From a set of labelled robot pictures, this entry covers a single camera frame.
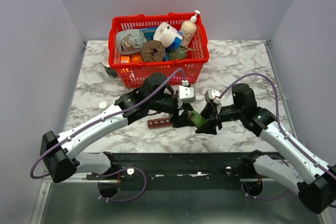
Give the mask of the green pill bottle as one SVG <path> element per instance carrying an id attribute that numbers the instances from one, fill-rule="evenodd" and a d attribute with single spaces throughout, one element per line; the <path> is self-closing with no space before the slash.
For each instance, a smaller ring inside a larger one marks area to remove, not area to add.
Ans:
<path id="1" fill-rule="evenodd" d="M 188 117 L 194 123 L 196 128 L 200 128 L 207 123 L 207 119 L 203 118 L 201 114 L 195 110 L 189 111 Z"/>

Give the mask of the brown weekly pill organizer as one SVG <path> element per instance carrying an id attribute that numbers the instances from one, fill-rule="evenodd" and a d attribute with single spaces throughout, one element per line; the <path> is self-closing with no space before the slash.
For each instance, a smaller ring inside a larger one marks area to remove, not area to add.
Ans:
<path id="1" fill-rule="evenodd" d="M 152 129 L 159 129 L 163 127 L 171 127 L 172 123 L 170 122 L 169 117 L 165 117 L 165 118 L 147 120 L 147 125 L 148 125 L 148 128 L 152 130 Z"/>

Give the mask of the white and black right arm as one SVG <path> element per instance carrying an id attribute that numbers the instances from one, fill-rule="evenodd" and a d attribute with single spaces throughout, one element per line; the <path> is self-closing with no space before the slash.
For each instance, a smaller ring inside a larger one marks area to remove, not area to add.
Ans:
<path id="1" fill-rule="evenodd" d="M 249 178 L 257 174 L 269 177 L 296 193 L 310 211 L 322 213 L 335 201 L 335 166 L 314 155 L 277 122 L 274 114 L 259 107 L 249 85 L 233 85 L 232 95 L 233 104 L 222 106 L 219 91 L 206 92 L 206 107 L 200 114 L 202 122 L 196 123 L 197 132 L 216 134 L 223 122 L 241 121 L 290 163 L 279 164 L 254 151 L 242 163 L 242 173 Z"/>

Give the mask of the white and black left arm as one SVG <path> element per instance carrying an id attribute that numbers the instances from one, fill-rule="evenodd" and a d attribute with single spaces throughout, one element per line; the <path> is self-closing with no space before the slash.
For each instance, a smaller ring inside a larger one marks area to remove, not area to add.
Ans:
<path id="1" fill-rule="evenodd" d="M 107 152 L 85 153 L 84 150 L 107 134 L 146 117 L 149 111 L 179 115 L 184 104 L 194 102 L 195 92 L 184 80 L 178 91 L 169 86 L 168 78 L 154 73 L 143 85 L 123 94 L 105 111 L 84 124 L 55 135 L 43 135 L 40 154 L 53 182 L 59 183 L 75 173 L 100 174 L 104 179 L 116 175 L 116 166 Z"/>

